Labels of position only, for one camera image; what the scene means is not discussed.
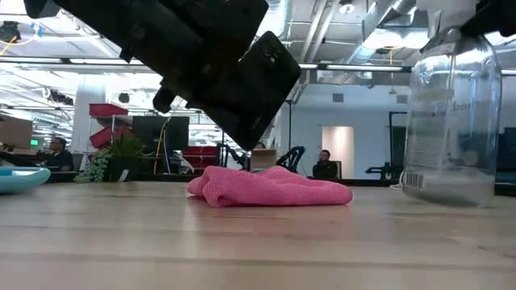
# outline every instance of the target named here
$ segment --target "pink cloth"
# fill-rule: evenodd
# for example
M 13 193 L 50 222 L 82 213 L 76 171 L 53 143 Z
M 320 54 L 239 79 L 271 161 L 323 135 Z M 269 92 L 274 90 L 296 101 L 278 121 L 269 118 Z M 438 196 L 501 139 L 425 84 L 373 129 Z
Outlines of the pink cloth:
M 330 181 L 309 180 L 283 167 L 249 173 L 208 167 L 188 184 L 188 192 L 213 207 L 231 205 L 345 205 L 350 188 Z

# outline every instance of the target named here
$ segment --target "ceiling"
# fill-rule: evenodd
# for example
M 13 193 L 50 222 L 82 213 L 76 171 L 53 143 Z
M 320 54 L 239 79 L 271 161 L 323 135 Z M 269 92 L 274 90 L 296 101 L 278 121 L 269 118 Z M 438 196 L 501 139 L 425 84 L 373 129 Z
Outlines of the ceiling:
M 340 2 L 333 2 L 337 0 L 267 1 L 269 11 L 258 34 L 266 30 L 273 31 L 300 63 L 412 66 L 419 57 L 418 48 L 424 45 L 421 35 L 427 34 L 426 13 L 416 11 L 408 18 L 403 16 L 389 22 L 379 18 L 378 15 L 383 15 L 384 6 L 390 7 L 395 0 L 352 0 L 354 10 L 347 14 L 339 12 Z M 406 19 L 410 19 L 410 26 L 407 26 Z M 382 26 L 376 23 L 380 20 L 383 21 Z M 64 125 L 59 131 L 71 130 L 69 125 L 73 122 L 73 111 L 66 111 L 66 114 L 63 111 L 55 111 L 54 107 L 58 105 L 47 100 L 48 91 L 55 89 L 74 98 L 80 74 L 95 73 L 106 76 L 113 103 L 118 103 L 120 93 L 129 93 L 130 103 L 119 105 L 139 109 L 139 112 L 135 110 L 134 114 L 142 114 L 141 109 L 152 108 L 151 101 L 159 88 L 160 76 L 142 65 L 122 65 L 124 63 L 121 60 L 115 61 L 120 48 L 70 13 L 62 10 L 56 17 L 35 20 L 26 16 L 22 0 L 0 0 L 0 22 L 5 21 L 19 23 L 18 29 L 22 39 L 11 45 L 0 43 L 0 104 L 38 107 L 37 110 L 24 110 L 23 114 L 36 120 L 62 122 Z M 403 42 L 397 40 L 396 44 L 393 44 L 393 39 L 400 38 L 399 35 L 403 35 Z M 410 38 L 409 35 L 417 35 L 418 39 Z M 513 46 L 512 39 L 503 39 L 499 35 L 491 35 L 489 39 L 494 44 L 504 44 L 497 45 L 504 68 L 516 68 L 516 47 Z M 362 55 L 359 49 L 369 48 L 366 44 L 372 44 L 372 40 L 375 40 L 372 54 L 359 60 L 356 57 L 357 53 L 358 56 Z M 376 48 L 387 46 L 392 48 L 377 53 Z M 25 64 L 6 64 L 2 63 L 2 58 L 5 57 L 11 57 L 10 60 L 19 57 L 16 61 L 26 62 L 27 58 L 31 57 L 31 61 Z M 41 59 L 43 57 L 56 58 L 57 64 L 53 63 L 52 59 Z M 59 58 L 70 59 L 73 64 L 62 64 Z M 401 74 L 393 77 L 390 73 L 384 73 L 382 76 L 376 78 L 371 75 L 351 75 L 343 72 L 313 72 L 310 83 L 405 85 L 408 80 Z M 316 106 L 318 100 L 312 97 L 316 97 L 317 93 L 307 91 L 306 96 L 310 97 L 308 102 L 313 102 Z M 41 110 L 41 107 L 48 107 L 49 110 Z M 199 115 L 194 110 L 188 111 L 184 105 L 180 104 L 178 109 L 183 114 L 190 114 L 192 120 L 200 119 L 202 123 L 212 124 L 205 115 Z M 40 121 L 36 124 L 48 126 L 48 123 Z M 218 129 L 215 127 L 212 129 L 214 133 L 210 136 L 202 134 L 201 137 L 191 137 L 199 143 L 218 142 L 222 139 L 222 132 L 217 132 Z

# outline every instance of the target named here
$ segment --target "label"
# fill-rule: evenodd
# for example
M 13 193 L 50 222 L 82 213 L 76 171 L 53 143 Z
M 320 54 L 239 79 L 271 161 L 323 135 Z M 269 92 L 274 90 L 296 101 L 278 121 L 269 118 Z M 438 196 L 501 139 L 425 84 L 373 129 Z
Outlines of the label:
M 455 43 L 446 43 L 443 45 L 436 46 L 435 48 L 431 48 L 424 52 L 423 57 L 452 55 L 455 51 L 455 45 Z
M 425 187 L 424 176 L 418 173 L 406 173 L 403 184 L 407 187 L 422 189 Z

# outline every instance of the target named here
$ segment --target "white column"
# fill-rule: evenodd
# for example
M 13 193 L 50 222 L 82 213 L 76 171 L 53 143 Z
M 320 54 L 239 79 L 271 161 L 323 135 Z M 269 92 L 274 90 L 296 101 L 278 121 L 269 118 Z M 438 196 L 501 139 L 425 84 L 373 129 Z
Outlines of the white column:
M 89 104 L 107 102 L 105 79 L 102 75 L 81 76 L 75 99 L 71 152 L 85 152 L 88 147 L 94 150 L 89 146 L 89 137 L 102 128 L 95 120 L 90 123 Z

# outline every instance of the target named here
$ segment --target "wooden table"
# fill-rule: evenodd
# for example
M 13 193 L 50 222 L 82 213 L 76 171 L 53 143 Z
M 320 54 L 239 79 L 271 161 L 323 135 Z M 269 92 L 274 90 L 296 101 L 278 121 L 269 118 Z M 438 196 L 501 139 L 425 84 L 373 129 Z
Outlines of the wooden table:
M 516 289 L 516 200 L 212 209 L 185 184 L 52 184 L 0 197 L 2 289 Z

